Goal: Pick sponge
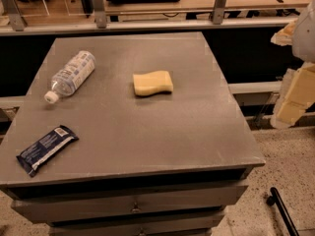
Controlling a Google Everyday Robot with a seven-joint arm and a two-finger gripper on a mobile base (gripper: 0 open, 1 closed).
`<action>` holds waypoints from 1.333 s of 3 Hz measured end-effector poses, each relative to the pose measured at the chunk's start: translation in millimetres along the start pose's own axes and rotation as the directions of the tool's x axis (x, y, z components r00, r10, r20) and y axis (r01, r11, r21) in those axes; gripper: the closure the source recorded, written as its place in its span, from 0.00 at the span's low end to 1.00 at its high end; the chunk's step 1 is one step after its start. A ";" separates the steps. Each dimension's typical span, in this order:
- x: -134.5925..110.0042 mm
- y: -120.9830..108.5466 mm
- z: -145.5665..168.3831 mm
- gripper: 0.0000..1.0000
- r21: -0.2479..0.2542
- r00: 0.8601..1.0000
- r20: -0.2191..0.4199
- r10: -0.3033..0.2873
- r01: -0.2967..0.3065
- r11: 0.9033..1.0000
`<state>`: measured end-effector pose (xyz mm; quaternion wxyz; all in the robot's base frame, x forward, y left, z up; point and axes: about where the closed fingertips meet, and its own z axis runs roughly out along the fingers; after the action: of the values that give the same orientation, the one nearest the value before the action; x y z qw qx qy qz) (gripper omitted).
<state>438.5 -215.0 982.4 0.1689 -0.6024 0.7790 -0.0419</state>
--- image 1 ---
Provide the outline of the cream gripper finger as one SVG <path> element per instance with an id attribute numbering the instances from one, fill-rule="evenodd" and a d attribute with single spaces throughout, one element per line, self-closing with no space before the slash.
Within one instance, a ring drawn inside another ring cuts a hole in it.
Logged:
<path id="1" fill-rule="evenodd" d="M 287 69 L 270 123 L 276 129 L 291 127 L 314 103 L 315 64 L 305 62 L 297 70 Z"/>
<path id="2" fill-rule="evenodd" d="M 278 46 L 293 46 L 293 37 L 296 30 L 297 20 L 287 24 L 271 37 L 271 43 Z"/>

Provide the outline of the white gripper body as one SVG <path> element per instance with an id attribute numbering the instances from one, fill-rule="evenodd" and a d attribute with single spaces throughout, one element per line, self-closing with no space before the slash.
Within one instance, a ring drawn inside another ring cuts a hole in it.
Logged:
<path id="1" fill-rule="evenodd" d="M 315 63 L 315 0 L 309 3 L 296 21 L 292 53 L 305 62 Z"/>

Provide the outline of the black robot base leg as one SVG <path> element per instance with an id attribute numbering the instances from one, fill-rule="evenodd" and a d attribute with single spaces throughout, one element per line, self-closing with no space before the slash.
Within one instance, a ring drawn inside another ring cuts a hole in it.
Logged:
<path id="1" fill-rule="evenodd" d="M 299 236 L 299 233 L 286 209 L 284 201 L 276 187 L 270 188 L 270 195 L 267 197 L 266 204 L 269 207 L 276 206 L 278 208 L 290 236 Z"/>

